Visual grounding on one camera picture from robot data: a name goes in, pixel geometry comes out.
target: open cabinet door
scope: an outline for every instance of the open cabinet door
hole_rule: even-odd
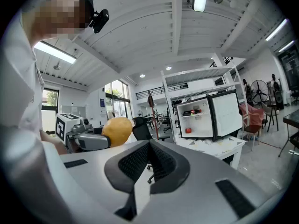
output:
[[[242,128],[242,115],[239,114],[236,90],[211,95],[208,98],[214,121],[213,140]]]

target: black rubber pad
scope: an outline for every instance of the black rubber pad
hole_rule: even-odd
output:
[[[72,168],[72,167],[79,166],[79,165],[82,165],[82,164],[85,164],[85,163],[87,163],[86,160],[78,159],[78,160],[71,161],[71,162],[65,162],[64,165],[65,165],[66,168]]]
[[[216,185],[239,218],[243,218],[255,209],[229,180],[216,182]]]

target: tree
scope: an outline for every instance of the tree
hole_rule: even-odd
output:
[[[116,95],[118,97],[123,97],[122,93],[117,89],[113,89],[112,92],[113,92],[113,95]],[[108,90],[106,90],[106,93],[111,94],[110,88]]]
[[[47,102],[50,106],[57,106],[57,92],[48,91],[47,92]]]

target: railing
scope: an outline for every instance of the railing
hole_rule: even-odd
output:
[[[231,60],[233,59],[233,57],[224,57],[223,60],[225,62],[225,64],[227,65]],[[210,67],[217,67],[216,63],[213,62]]]
[[[178,85],[173,85],[173,86],[168,87],[168,91],[178,91],[178,90],[182,90],[182,89],[188,89],[188,84],[184,83],[184,84],[178,84]],[[142,92],[136,93],[136,97],[137,97],[137,99],[147,98],[149,96],[149,93],[151,93],[152,96],[164,94],[164,88],[163,88],[163,86],[161,86],[161,87],[154,88],[151,90],[142,91]]]

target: yellow ball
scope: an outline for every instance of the yellow ball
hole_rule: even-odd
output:
[[[102,135],[110,138],[111,147],[124,144],[132,133],[132,124],[126,117],[115,117],[104,125]]]

